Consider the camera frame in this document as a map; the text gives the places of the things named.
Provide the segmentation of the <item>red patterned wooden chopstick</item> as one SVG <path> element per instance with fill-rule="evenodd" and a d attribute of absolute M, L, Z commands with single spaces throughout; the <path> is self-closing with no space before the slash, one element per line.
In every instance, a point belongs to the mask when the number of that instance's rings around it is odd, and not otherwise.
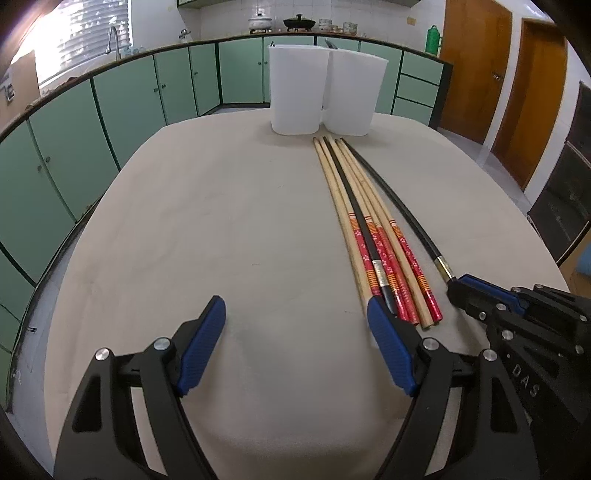
<path fill-rule="evenodd" d="M 412 295 L 418 321 L 424 330 L 435 326 L 443 319 L 443 314 L 404 233 L 394 220 L 385 201 L 378 194 L 376 187 L 370 182 L 368 175 L 363 173 L 359 162 L 353 158 L 353 153 L 345 141 L 338 139 L 337 145 L 345 155 L 349 169 L 352 170 L 353 176 L 367 197 L 372 216 L 378 222 L 378 231 L 386 235 L 390 253 L 396 258 L 399 270 L 404 275 L 408 293 Z"/>
<path fill-rule="evenodd" d="M 328 147 L 335 168 L 338 170 L 339 178 L 341 178 L 342 185 L 345 187 L 346 195 L 348 195 L 349 203 L 356 217 L 356 224 L 359 226 L 363 237 L 367 253 L 363 254 L 362 257 L 367 258 L 372 264 L 374 273 L 369 276 L 370 287 L 379 288 L 380 295 L 393 314 L 402 320 L 408 320 L 405 301 L 400 293 L 396 276 L 392 271 L 384 242 L 378 233 L 372 213 L 370 213 L 363 188 L 335 140 L 330 140 L 327 136 L 322 137 L 322 140 Z"/>

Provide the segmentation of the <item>green lower kitchen cabinets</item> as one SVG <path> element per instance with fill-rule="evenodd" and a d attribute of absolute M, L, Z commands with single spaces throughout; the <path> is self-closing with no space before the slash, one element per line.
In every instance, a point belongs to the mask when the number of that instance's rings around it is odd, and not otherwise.
<path fill-rule="evenodd" d="M 377 40 L 249 35 L 162 48 L 60 87 L 1 136 L 1 382 L 34 291 L 75 225 L 166 125 L 270 101 L 269 47 L 327 46 L 389 61 L 377 109 L 437 127 L 449 63 Z"/>

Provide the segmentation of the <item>chrome kitchen faucet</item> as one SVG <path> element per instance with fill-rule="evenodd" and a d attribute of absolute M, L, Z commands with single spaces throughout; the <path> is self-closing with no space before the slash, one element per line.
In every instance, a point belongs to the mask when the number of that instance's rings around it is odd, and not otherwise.
<path fill-rule="evenodd" d="M 107 33 L 107 45 L 105 53 L 107 55 L 113 53 L 115 55 L 116 61 L 121 59 L 118 31 L 117 28 L 113 25 L 109 27 Z"/>

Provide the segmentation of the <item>dark wooden cabinet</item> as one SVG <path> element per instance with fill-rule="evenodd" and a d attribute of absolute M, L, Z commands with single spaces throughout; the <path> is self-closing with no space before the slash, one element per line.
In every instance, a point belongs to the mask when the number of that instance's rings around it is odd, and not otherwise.
<path fill-rule="evenodd" d="M 558 264 L 590 228 L 590 88 L 584 84 L 558 161 L 528 216 Z"/>

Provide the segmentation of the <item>beige table mat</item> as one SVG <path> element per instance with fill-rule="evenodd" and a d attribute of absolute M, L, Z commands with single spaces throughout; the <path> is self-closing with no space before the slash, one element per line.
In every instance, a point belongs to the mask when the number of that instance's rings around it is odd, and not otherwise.
<path fill-rule="evenodd" d="M 226 322 L 182 400 L 219 479 L 373 479 L 411 399 L 373 345 L 311 137 L 269 110 L 160 129 L 85 226 L 51 320 L 52 454 L 95 352 L 143 351 L 197 319 Z M 348 139 L 410 207 L 458 275 L 568 289 L 523 213 L 467 154 L 416 121 L 376 115 Z"/>

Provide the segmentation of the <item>brown wooden door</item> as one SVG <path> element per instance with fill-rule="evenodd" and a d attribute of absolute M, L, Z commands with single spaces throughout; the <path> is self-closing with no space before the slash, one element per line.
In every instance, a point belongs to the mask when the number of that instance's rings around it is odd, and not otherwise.
<path fill-rule="evenodd" d="M 522 189 L 533 177 L 554 128 L 567 63 L 567 41 L 558 27 L 537 20 L 522 22 L 515 77 L 492 148 Z"/>
<path fill-rule="evenodd" d="M 482 144 L 499 101 L 512 13 L 490 0 L 446 3 L 441 59 L 453 65 L 441 126 Z"/>

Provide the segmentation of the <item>green thermos bottle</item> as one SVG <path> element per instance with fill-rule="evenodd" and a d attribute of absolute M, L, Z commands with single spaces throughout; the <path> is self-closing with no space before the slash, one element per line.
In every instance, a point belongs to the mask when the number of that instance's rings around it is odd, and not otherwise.
<path fill-rule="evenodd" d="M 432 25 L 427 31 L 425 52 L 438 56 L 442 44 L 442 34 L 436 25 Z"/>

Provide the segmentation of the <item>white double utensil holder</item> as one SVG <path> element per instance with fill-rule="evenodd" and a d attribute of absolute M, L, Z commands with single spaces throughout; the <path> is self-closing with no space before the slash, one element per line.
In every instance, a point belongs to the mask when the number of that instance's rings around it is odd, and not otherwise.
<path fill-rule="evenodd" d="M 270 125 L 283 136 L 324 127 L 345 136 L 370 132 L 389 61 L 311 45 L 272 45 Z"/>

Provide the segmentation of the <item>black wok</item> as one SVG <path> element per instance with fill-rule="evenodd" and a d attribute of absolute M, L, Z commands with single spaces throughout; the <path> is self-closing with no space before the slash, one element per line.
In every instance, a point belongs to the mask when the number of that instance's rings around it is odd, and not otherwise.
<path fill-rule="evenodd" d="M 286 26 L 288 31 L 307 31 L 315 27 L 315 20 L 305 18 L 303 14 L 297 14 L 291 18 L 285 18 L 283 25 Z"/>

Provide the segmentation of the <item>cardboard box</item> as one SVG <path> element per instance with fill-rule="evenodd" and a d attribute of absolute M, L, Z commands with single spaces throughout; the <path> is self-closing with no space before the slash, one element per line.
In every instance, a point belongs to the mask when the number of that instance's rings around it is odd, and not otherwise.
<path fill-rule="evenodd" d="M 12 63 L 1 82 L 1 130 L 40 97 L 35 53 L 30 51 Z"/>

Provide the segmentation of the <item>white rice cooker pot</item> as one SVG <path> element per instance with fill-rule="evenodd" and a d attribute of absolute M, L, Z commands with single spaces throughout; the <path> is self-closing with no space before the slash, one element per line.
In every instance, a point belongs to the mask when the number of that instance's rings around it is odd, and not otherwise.
<path fill-rule="evenodd" d="M 270 32 L 273 30 L 273 19 L 266 16 L 249 18 L 249 33 Z"/>

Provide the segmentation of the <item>window blinds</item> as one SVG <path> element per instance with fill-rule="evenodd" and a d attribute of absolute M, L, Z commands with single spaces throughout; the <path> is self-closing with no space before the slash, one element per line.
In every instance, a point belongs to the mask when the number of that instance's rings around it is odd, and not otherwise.
<path fill-rule="evenodd" d="M 129 46 L 128 1 L 63 1 L 33 23 L 13 60 L 33 51 L 37 78 L 43 83 L 103 55 L 111 25 L 117 28 L 120 47 Z"/>

